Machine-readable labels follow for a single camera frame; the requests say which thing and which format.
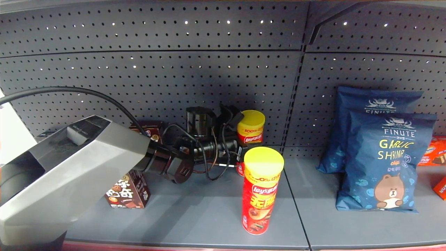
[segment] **snack box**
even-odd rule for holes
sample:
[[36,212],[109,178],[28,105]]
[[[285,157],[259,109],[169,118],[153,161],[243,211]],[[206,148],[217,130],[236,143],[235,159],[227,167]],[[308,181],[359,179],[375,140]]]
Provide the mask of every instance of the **snack box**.
[[[139,124],[141,125],[142,129],[144,129],[147,136],[150,137],[151,140],[161,142],[161,134],[163,132],[163,129],[165,127],[165,123],[162,121],[139,121]],[[131,130],[139,132],[139,130],[136,128],[134,124],[130,125],[129,127]]]
[[112,208],[144,208],[150,193],[142,172],[131,170],[104,196]]
[[433,136],[432,141],[418,166],[442,165],[446,165],[446,137]]
[[[161,143],[162,121],[140,121],[141,127],[152,140]],[[139,132],[135,125],[129,127]],[[131,170],[104,195],[112,208],[144,208],[150,191],[142,172]]]
[[444,177],[435,187],[434,192],[446,201],[446,177]]

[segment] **wire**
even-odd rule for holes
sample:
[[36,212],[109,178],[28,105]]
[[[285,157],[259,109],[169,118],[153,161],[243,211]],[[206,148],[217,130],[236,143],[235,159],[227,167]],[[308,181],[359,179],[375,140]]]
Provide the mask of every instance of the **wire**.
[[223,138],[223,146],[224,146],[224,150],[225,150],[225,152],[226,152],[226,154],[227,154],[227,162],[226,162],[226,166],[225,166],[225,168],[223,169],[223,171],[217,176],[217,177],[215,177],[215,178],[213,178],[213,179],[211,179],[211,180],[217,180],[218,178],[220,178],[225,172],[226,172],[226,170],[227,170],[227,168],[229,167],[229,162],[231,161],[231,154],[229,153],[229,149],[228,149],[228,147],[227,147],[227,144],[226,144],[226,139],[225,139],[225,137],[224,137],[224,130],[226,129],[226,126],[227,126],[227,124],[226,123],[223,123],[223,128],[222,128],[222,138]]
[[201,144],[200,141],[198,141],[198,140],[197,140],[196,138],[194,138],[192,135],[190,135],[189,133],[187,133],[186,130],[184,130],[180,125],[178,125],[178,124],[170,124],[170,125],[168,125],[168,126],[166,127],[166,129],[164,129],[163,134],[161,135],[161,142],[163,141],[163,137],[164,137],[164,135],[166,134],[166,132],[167,132],[170,128],[172,128],[172,127],[177,127],[177,128],[178,128],[182,133],[184,133],[188,138],[190,138],[193,142],[197,143],[198,146],[200,146],[200,148],[201,148],[201,152],[203,153],[204,169],[205,169],[205,172],[204,172],[204,173],[206,174],[206,178],[208,178],[208,179],[211,180],[211,178],[209,177],[209,170],[207,169],[207,160],[206,160],[206,154],[205,154],[205,152],[204,152],[204,147],[203,147],[203,145]]
[[147,135],[145,133],[144,129],[142,129],[138,120],[136,120],[135,117],[125,107],[123,107],[118,101],[112,99],[111,97],[109,97],[103,93],[93,91],[90,89],[79,88],[79,87],[65,87],[65,86],[39,87],[39,88],[35,88],[35,89],[25,90],[25,91],[16,92],[16,93],[13,93],[10,95],[6,95],[6,96],[0,98],[0,105],[14,101],[19,98],[36,95],[36,94],[48,93],[48,92],[80,92],[80,93],[90,94],[90,95],[94,95],[94,96],[100,97],[102,99],[105,99],[108,102],[115,105],[117,108],[119,108],[119,110],[121,110],[133,122],[133,124],[138,128],[138,130],[142,133],[142,135]]
[[212,163],[212,166],[209,168],[209,171],[213,168],[213,166],[217,162],[217,158],[219,157],[219,146],[217,142],[217,137],[215,136],[214,128],[211,128],[211,130],[212,130],[212,136],[214,136],[214,141],[215,141],[215,158],[214,162]]

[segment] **metal cylinder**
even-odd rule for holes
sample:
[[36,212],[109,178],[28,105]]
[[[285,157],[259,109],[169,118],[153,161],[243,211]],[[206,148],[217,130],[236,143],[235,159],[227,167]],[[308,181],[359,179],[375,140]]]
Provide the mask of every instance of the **metal cylinder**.
[[187,132],[194,137],[210,137],[215,123],[215,114],[209,108],[200,106],[186,109]]

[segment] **lay's logo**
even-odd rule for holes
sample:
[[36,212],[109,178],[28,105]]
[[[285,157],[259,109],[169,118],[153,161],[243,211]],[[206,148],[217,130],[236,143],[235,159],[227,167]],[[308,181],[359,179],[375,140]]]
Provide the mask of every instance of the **lay's logo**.
[[255,136],[255,137],[246,137],[244,142],[245,142],[245,143],[253,142],[253,141],[259,140],[259,139],[261,139],[261,138],[262,138],[262,134],[257,135],[257,136]]
[[252,187],[252,192],[253,193],[258,193],[260,195],[270,195],[270,194],[273,194],[274,192],[277,191],[277,186],[278,185],[275,185],[272,188],[263,188],[263,187],[259,187],[259,186],[255,186],[254,185]]
[[425,154],[429,154],[429,153],[433,152],[434,150],[435,150],[435,147],[431,146],[426,150]]

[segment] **red chips can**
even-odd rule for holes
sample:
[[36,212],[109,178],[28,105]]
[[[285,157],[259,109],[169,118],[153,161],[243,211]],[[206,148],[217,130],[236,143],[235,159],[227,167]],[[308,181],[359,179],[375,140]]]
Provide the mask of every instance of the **red chips can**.
[[260,146],[246,152],[244,166],[242,225],[260,235],[269,226],[284,160],[276,150]]

